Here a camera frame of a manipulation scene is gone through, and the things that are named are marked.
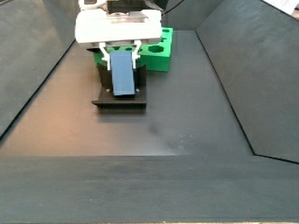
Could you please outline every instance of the gray surface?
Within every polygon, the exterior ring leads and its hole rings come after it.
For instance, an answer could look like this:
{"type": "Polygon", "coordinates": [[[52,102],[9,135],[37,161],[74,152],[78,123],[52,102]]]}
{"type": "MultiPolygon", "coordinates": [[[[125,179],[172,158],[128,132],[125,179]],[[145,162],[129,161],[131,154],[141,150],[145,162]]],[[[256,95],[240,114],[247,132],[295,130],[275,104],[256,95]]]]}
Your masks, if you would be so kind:
{"type": "Polygon", "coordinates": [[[295,164],[217,152],[2,157],[0,223],[299,221],[297,176],[295,164]]]}
{"type": "Polygon", "coordinates": [[[299,162],[297,21],[225,0],[197,33],[255,153],[299,162]]]}
{"type": "Polygon", "coordinates": [[[100,114],[97,96],[74,45],[0,150],[0,222],[299,221],[299,166],[251,155],[193,31],[144,115],[100,114]]]}
{"type": "MultiPolygon", "coordinates": [[[[177,2],[179,0],[169,0],[167,9],[177,2]]],[[[221,0],[185,0],[164,17],[163,25],[179,31],[193,31],[220,2],[221,0]]]]}
{"type": "Polygon", "coordinates": [[[73,25],[52,0],[0,7],[0,136],[73,41],[73,25]]]}
{"type": "Polygon", "coordinates": [[[148,73],[143,114],[102,114],[92,53],[74,45],[1,143],[0,156],[248,154],[195,31],[173,34],[169,73],[148,73]]]}

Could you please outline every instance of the green toy block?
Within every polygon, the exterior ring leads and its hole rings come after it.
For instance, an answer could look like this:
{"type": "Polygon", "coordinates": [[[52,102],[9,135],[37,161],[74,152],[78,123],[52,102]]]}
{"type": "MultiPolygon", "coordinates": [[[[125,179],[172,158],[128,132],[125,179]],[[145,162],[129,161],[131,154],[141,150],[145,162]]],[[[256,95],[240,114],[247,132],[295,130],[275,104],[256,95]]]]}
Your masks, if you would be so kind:
{"type": "MultiPolygon", "coordinates": [[[[173,28],[163,27],[163,37],[161,42],[156,45],[141,45],[139,54],[140,60],[136,62],[136,65],[145,64],[147,70],[168,72],[171,65],[171,54],[172,54],[172,41],[173,41],[173,28]]],[[[133,51],[133,46],[117,46],[108,47],[106,52],[113,51],[133,51]]],[[[93,54],[96,64],[101,66],[106,65],[106,62],[102,61],[102,53],[93,54]]]]}

